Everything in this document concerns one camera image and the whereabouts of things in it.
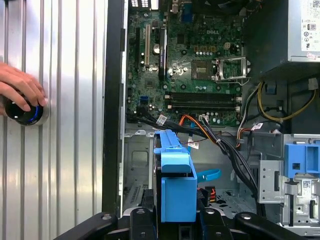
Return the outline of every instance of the white connector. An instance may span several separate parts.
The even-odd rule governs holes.
[[[314,78],[309,78],[309,85],[308,85],[309,90],[316,90],[319,88],[318,84],[318,79]]]
[[[207,115],[199,115],[199,122],[201,122],[202,119],[205,119],[207,122],[209,122],[209,116]]]

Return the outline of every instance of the motherboard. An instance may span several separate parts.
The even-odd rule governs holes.
[[[241,119],[240,16],[134,11],[129,15],[127,112],[144,108],[179,122],[183,114],[215,127]]]

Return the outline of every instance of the silver panel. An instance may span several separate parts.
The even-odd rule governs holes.
[[[283,161],[261,160],[259,162],[258,202],[261,204],[279,204],[285,201],[285,181],[283,174]],[[275,191],[276,172],[279,173],[279,191]]]
[[[0,1],[0,61],[43,84],[47,122],[0,117],[0,240],[49,240],[101,211],[107,1]]]

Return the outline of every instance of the round knob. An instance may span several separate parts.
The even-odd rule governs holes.
[[[8,99],[5,103],[5,113],[9,118],[17,121],[19,124],[30,126],[40,121],[44,114],[44,107],[40,105],[32,106],[28,100],[26,101],[31,108],[30,111],[23,111],[15,102]]]

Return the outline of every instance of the power supply label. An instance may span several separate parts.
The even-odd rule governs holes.
[[[320,0],[302,0],[301,50],[320,52]]]

